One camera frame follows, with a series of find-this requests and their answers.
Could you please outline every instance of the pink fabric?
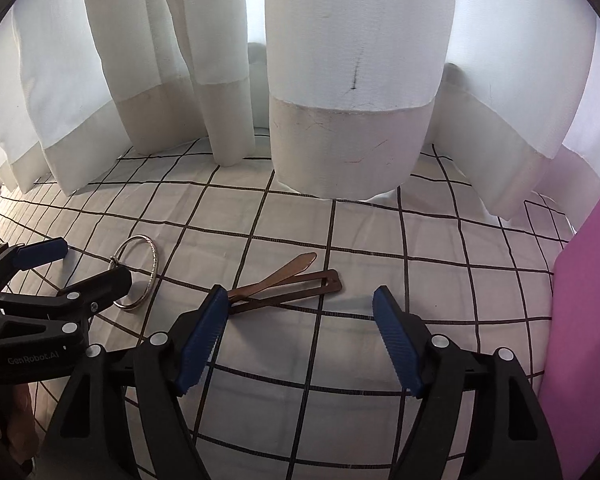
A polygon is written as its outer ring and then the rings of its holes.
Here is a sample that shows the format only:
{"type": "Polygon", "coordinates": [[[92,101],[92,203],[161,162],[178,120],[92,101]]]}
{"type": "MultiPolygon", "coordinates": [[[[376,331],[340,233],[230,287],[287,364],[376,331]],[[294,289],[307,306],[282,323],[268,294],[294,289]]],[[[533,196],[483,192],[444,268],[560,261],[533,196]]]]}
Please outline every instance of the pink fabric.
{"type": "Polygon", "coordinates": [[[600,451],[600,200],[558,256],[540,403],[565,480],[600,451]]]}

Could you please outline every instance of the checkered tablecloth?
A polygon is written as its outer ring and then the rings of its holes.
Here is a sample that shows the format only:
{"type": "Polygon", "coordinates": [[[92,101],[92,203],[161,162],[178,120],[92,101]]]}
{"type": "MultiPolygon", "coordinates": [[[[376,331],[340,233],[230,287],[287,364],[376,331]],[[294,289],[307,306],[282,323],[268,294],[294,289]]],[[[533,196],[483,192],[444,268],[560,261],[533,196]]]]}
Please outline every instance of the checkered tablecloth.
{"type": "MultiPolygon", "coordinates": [[[[453,162],[425,146],[413,176],[368,202],[320,200],[276,180],[266,130],[256,153],[220,168],[208,139],[149,157],[133,151],[93,184],[65,196],[52,176],[26,195],[0,196],[0,241],[64,237],[62,262],[21,272],[13,292],[54,294],[107,269],[131,234],[158,246],[158,282],[132,312],[93,319],[92,342],[134,346],[168,330],[207,291],[261,280],[315,251],[309,272],[336,269],[339,294],[232,317],[201,383],[181,400],[211,478],[352,479],[388,476],[418,409],[401,389],[372,318],[371,298],[388,285],[435,333],[459,346],[511,348],[537,391],[551,323],[551,270],[571,238],[549,199],[533,194],[505,222],[490,216],[453,162]]],[[[131,297],[147,283],[146,245],[123,261],[131,297]]],[[[66,379],[32,384],[41,435],[66,379]]],[[[127,414],[143,478],[154,478],[134,391],[127,414]]],[[[446,477],[462,463],[472,411],[465,394],[446,477]]]]}

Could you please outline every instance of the silver bangle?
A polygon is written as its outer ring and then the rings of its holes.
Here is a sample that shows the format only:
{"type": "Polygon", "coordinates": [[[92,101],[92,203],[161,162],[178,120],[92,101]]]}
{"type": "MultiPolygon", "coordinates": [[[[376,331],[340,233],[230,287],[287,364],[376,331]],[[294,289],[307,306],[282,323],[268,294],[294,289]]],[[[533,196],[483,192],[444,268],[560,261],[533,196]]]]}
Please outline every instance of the silver bangle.
{"type": "Polygon", "coordinates": [[[154,241],[151,240],[151,238],[149,238],[146,235],[133,235],[130,238],[128,238],[127,240],[125,240],[122,243],[122,245],[120,245],[120,247],[118,247],[118,250],[115,252],[115,254],[109,259],[109,269],[113,269],[114,267],[117,267],[118,265],[123,265],[120,263],[120,258],[122,257],[122,253],[125,250],[125,247],[129,244],[129,242],[131,242],[133,240],[142,240],[149,244],[149,247],[151,247],[151,252],[154,257],[154,266],[151,269],[151,276],[149,278],[149,283],[147,283],[146,289],[144,290],[144,293],[142,294],[142,296],[140,296],[140,298],[135,300],[133,303],[129,303],[126,305],[124,305],[122,303],[118,303],[117,301],[113,302],[113,304],[116,307],[121,308],[122,310],[133,310],[134,308],[138,307],[144,300],[146,300],[146,298],[149,296],[149,293],[151,292],[152,288],[154,288],[155,278],[158,274],[158,251],[155,248],[154,241]]]}

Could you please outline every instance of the ridged blue pad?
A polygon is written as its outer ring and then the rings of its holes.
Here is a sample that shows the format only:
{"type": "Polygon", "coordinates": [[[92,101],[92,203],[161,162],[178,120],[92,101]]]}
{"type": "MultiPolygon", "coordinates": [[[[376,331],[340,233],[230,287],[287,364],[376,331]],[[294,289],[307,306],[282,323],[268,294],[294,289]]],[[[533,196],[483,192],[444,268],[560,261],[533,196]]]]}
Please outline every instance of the ridged blue pad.
{"type": "Polygon", "coordinates": [[[40,265],[62,260],[69,251],[64,238],[53,238],[45,242],[31,244],[18,249],[13,257],[13,267],[18,270],[29,270],[40,265]]]}
{"type": "Polygon", "coordinates": [[[224,288],[219,287],[213,297],[207,298],[205,303],[207,301],[206,309],[180,355],[180,374],[175,386],[181,395],[186,394],[190,387],[200,381],[209,354],[229,316],[229,297],[224,288]]]}
{"type": "Polygon", "coordinates": [[[399,313],[394,309],[394,298],[387,297],[387,294],[388,289],[385,287],[376,289],[373,301],[374,319],[400,384],[403,388],[408,388],[411,395],[419,397],[424,387],[420,379],[420,359],[398,319],[399,313]]]}

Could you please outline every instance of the logo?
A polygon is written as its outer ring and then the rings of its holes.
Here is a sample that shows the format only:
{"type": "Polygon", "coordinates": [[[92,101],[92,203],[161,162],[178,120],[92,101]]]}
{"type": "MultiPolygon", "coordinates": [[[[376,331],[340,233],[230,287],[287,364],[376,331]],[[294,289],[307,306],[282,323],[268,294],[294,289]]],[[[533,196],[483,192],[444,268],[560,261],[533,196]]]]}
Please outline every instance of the logo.
{"type": "Polygon", "coordinates": [[[10,365],[22,365],[25,363],[37,363],[39,361],[47,361],[49,359],[55,359],[60,357],[58,352],[51,352],[49,354],[39,354],[39,355],[25,355],[23,357],[9,357],[7,362],[10,365]]]}

